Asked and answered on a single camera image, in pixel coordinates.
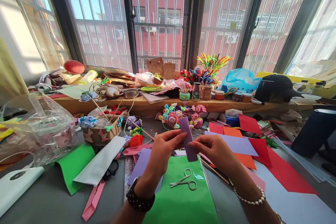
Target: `black wristwatch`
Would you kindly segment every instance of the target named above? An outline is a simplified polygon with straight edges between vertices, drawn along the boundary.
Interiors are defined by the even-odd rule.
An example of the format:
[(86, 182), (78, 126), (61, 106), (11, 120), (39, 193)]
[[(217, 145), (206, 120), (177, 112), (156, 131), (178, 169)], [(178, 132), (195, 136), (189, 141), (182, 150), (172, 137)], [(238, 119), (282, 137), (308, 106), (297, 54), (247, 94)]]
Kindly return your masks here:
[(139, 181), (139, 178), (135, 178), (133, 180), (133, 182), (132, 182), (132, 184), (129, 188), (129, 191), (126, 194), (126, 197), (128, 199), (129, 204), (131, 205), (131, 207), (133, 207), (134, 209), (139, 210), (141, 212), (148, 212), (154, 204), (155, 194), (150, 199), (138, 197), (134, 192), (134, 187), (135, 187), (135, 185), (137, 184), (138, 181)]

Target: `orange paper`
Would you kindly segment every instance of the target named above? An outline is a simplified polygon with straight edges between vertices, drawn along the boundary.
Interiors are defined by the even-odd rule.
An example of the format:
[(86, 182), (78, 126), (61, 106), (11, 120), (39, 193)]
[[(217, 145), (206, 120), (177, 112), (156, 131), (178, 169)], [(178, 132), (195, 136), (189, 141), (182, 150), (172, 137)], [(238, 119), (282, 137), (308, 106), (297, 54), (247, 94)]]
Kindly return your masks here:
[(254, 161), (252, 159), (251, 155), (245, 155), (245, 154), (238, 154), (238, 153), (234, 153), (236, 155), (236, 157), (238, 158), (238, 160), (245, 165), (247, 168), (250, 169), (254, 169), (256, 170), (256, 165), (254, 164)]
[(239, 129), (233, 129), (230, 127), (223, 126), (224, 129), (224, 135), (234, 136), (234, 137), (243, 137), (242, 133)]

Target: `purple paper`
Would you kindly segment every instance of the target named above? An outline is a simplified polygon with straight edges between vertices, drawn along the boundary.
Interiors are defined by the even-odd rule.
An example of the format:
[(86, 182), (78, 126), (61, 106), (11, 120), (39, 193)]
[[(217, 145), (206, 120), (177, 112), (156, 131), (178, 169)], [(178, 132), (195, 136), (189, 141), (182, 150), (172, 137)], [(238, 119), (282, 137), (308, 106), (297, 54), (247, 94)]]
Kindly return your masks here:
[[(133, 169), (133, 172), (127, 182), (127, 184), (130, 186), (133, 182), (133, 180), (136, 178), (136, 177), (140, 177), (143, 175), (146, 167), (147, 167), (147, 164), (148, 164), (148, 161), (149, 161), (149, 157), (151, 155), (151, 152), (152, 150), (151, 149), (142, 149), (141, 152), (139, 152), (139, 159)], [(161, 190), (161, 184), (162, 184), (162, 179), (163, 179), (163, 176), (161, 177), (160, 179), (160, 182), (158, 183), (156, 189), (155, 189), (155, 192), (159, 192)]]
[(185, 151), (187, 153), (188, 161), (195, 162), (198, 160), (197, 154), (188, 146), (188, 143), (193, 141), (193, 136), (191, 134), (188, 117), (180, 118), (178, 121), (179, 121), (178, 123), (180, 124), (182, 133), (184, 132), (187, 133), (187, 137), (183, 141), (183, 144), (184, 144), (184, 148), (186, 149)]
[(219, 135), (223, 140), (226, 142), (226, 144), (230, 147), (232, 152), (238, 153), (238, 154), (245, 154), (245, 155), (251, 155), (251, 156), (259, 156), (255, 149), (253, 148), (252, 144), (250, 143), (248, 138), (239, 138), (239, 137), (233, 137), (228, 135), (221, 135), (216, 134), (210, 131), (204, 131), (205, 135)]

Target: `scissors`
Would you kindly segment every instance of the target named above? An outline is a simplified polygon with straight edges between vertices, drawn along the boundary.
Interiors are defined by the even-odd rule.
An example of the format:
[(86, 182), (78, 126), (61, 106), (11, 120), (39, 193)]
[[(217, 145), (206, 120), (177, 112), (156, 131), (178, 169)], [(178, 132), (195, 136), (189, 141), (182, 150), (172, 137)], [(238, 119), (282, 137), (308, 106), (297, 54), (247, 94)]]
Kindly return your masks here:
[[(180, 185), (180, 184), (188, 184), (190, 190), (192, 190), (192, 191), (196, 190), (196, 189), (197, 189), (197, 183), (196, 183), (195, 181), (185, 181), (185, 182), (182, 182), (182, 181), (185, 180), (186, 178), (190, 177), (191, 174), (192, 174), (192, 172), (191, 172), (191, 170), (190, 170), (189, 168), (188, 168), (188, 169), (185, 169), (185, 170), (184, 170), (184, 175), (185, 175), (185, 177), (184, 177), (183, 179), (181, 179), (180, 181), (177, 181), (177, 182), (175, 182), (175, 183), (171, 183), (171, 184), (170, 184), (170, 185), (171, 185), (170, 188), (173, 188), (173, 187), (175, 187), (175, 186), (177, 186), (177, 185)], [(191, 183), (194, 183), (194, 184), (196, 185), (196, 187), (195, 187), (195, 188), (191, 188), (191, 187), (190, 187), (190, 184), (191, 184)]]

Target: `black hat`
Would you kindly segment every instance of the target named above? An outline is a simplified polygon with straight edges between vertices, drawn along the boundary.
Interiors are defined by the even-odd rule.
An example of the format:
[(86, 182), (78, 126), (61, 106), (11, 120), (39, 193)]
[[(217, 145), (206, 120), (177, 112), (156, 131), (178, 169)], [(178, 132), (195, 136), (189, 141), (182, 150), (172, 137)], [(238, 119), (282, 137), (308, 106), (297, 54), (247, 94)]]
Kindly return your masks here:
[(286, 75), (272, 74), (263, 78), (255, 94), (255, 98), (261, 102), (268, 102), (271, 97), (289, 102), (292, 97), (302, 96), (293, 89), (293, 83)]

